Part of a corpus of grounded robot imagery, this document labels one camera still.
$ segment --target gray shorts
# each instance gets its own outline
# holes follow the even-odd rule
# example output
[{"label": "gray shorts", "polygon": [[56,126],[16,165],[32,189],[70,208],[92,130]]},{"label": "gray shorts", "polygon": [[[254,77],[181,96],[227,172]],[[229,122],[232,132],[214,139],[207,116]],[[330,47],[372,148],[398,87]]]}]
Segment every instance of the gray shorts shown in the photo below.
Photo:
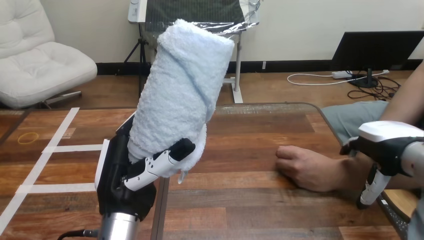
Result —
[{"label": "gray shorts", "polygon": [[[354,104],[329,106],[322,109],[336,135],[345,143],[359,135],[358,128],[378,121],[387,107],[386,101],[361,101]],[[408,227],[408,240],[424,240],[424,191]]]}]

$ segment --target white cable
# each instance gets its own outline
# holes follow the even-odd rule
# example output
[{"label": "white cable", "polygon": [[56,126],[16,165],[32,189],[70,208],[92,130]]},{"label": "white cable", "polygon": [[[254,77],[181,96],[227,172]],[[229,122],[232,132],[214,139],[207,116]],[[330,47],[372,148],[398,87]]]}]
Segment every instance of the white cable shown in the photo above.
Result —
[{"label": "white cable", "polygon": [[[373,74],[372,76],[379,76],[379,75],[383,75],[383,74],[388,74],[389,70],[383,70],[383,72],[381,73],[376,73]],[[368,76],[363,76],[360,78],[353,78],[353,79],[349,79],[349,80],[344,80],[344,81],[337,81],[337,82],[330,82],[330,83],[298,83],[298,82],[292,82],[290,81],[290,78],[293,76],[298,76],[298,75],[302,75],[302,76],[314,76],[314,77],[321,77],[321,78],[330,78],[333,75],[315,75],[315,74],[306,74],[306,73],[296,73],[296,74],[292,74],[290,76],[287,77],[287,81],[291,84],[294,85],[302,85],[302,86],[325,86],[325,85],[334,85],[334,84],[342,84],[342,83],[347,83],[350,81],[355,81],[355,80],[359,80],[359,79],[364,79],[367,78]]]}]

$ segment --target computer monitor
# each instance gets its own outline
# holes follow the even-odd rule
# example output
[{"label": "computer monitor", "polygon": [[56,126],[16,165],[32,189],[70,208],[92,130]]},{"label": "computer monitor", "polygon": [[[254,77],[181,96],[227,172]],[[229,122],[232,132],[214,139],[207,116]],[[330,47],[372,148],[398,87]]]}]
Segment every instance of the computer monitor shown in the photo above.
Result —
[{"label": "computer monitor", "polygon": [[350,81],[373,88],[373,70],[399,70],[424,37],[424,31],[345,32],[331,60],[334,71],[366,71],[367,77]]}]

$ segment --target white towel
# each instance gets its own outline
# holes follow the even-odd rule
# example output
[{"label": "white towel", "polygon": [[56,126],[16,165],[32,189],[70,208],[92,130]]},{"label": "white towel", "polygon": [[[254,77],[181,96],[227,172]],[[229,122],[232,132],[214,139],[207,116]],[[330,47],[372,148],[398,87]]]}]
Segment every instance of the white towel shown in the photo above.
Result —
[{"label": "white towel", "polygon": [[188,171],[203,153],[206,123],[215,111],[234,43],[181,19],[157,42],[130,131],[130,159],[151,157],[188,138],[196,149],[179,166]]}]

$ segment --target white wall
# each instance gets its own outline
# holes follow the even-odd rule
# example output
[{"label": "white wall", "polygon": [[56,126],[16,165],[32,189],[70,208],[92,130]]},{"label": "white wall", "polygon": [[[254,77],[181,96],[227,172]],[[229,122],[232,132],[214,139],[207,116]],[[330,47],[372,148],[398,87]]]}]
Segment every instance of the white wall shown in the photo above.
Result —
[{"label": "white wall", "polygon": [[[138,38],[129,0],[41,0],[56,41],[96,63],[122,62]],[[244,61],[329,60],[347,31],[421,30],[424,0],[264,0]],[[424,41],[411,59],[424,59]],[[130,61],[137,61],[135,54]]]}]

